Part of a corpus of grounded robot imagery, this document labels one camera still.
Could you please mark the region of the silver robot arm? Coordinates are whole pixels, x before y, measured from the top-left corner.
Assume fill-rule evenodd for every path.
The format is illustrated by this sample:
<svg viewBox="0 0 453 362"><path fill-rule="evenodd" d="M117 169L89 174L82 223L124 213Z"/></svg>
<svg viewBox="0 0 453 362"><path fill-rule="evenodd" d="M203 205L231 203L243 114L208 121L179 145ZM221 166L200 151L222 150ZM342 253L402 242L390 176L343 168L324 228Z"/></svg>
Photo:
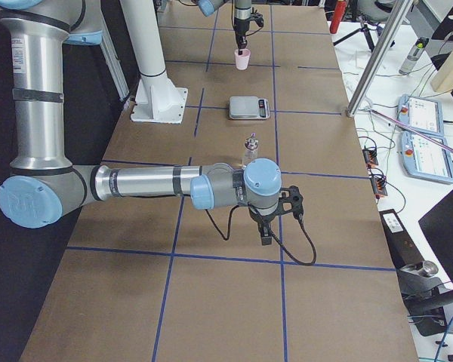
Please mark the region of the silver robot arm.
<svg viewBox="0 0 453 362"><path fill-rule="evenodd" d="M0 185L17 155L11 37L0 24ZM75 164L101 160L122 111L116 86L98 46L63 46L65 154ZM13 224L0 211L0 244L65 242L78 211L40 229Z"/></svg>
<svg viewBox="0 0 453 362"><path fill-rule="evenodd" d="M226 3L227 1L222 0L198 0L193 1L193 6L198 6L200 11L208 17ZM236 39L237 53L244 55L248 45L247 32L250 29L250 23L254 21L254 10L251 1L248 0L231 1L231 8L231 22Z"/></svg>

